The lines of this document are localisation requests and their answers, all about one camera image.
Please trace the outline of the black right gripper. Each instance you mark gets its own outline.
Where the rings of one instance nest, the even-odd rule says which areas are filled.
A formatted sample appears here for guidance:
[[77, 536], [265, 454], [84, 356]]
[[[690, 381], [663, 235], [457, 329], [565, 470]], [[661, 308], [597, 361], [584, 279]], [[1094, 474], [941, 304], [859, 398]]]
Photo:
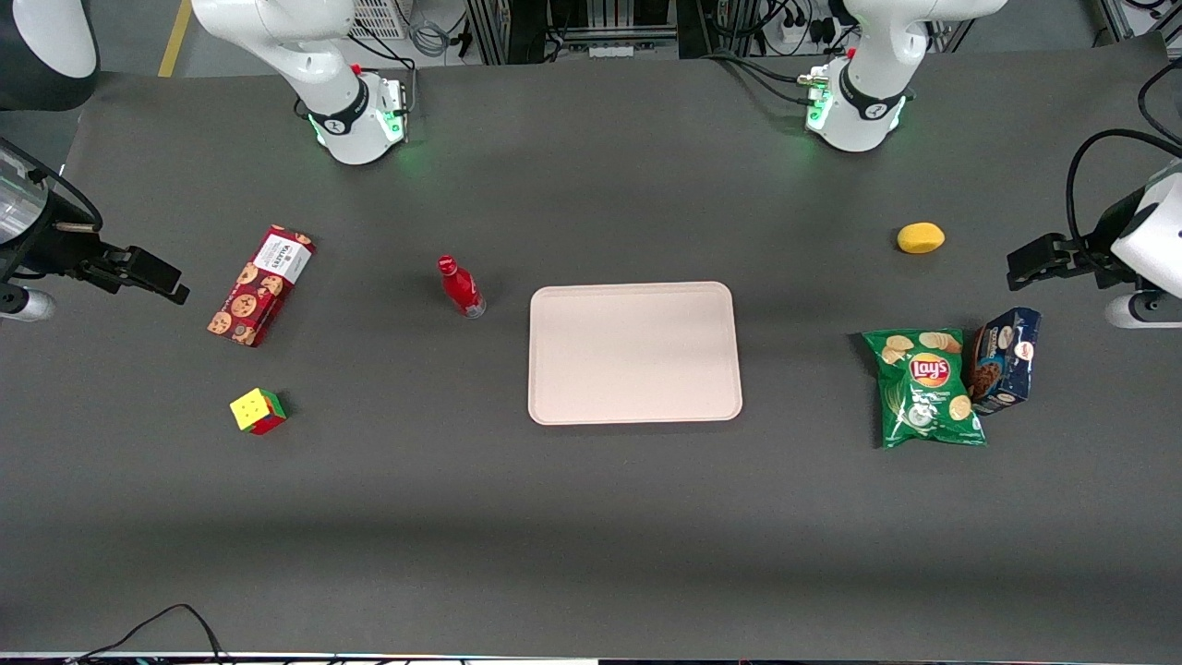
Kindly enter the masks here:
[[181, 270], [139, 246], [105, 243], [95, 224], [50, 224], [37, 239], [37, 270], [91, 283], [110, 294], [136, 286], [177, 306], [190, 294], [181, 283]]

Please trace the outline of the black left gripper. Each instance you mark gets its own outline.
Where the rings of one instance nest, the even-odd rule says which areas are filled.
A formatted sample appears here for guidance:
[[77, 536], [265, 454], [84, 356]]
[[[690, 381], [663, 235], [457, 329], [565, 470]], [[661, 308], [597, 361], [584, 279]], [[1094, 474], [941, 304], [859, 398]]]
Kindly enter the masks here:
[[1099, 216], [1092, 232], [1082, 233], [1074, 198], [1067, 198], [1069, 237], [1046, 233], [1009, 252], [1008, 291], [1026, 289], [1031, 283], [1052, 278], [1076, 278], [1093, 274], [1097, 281], [1137, 281], [1126, 262], [1116, 257], [1112, 245], [1128, 230], [1139, 211], [1141, 198], [1121, 198]]

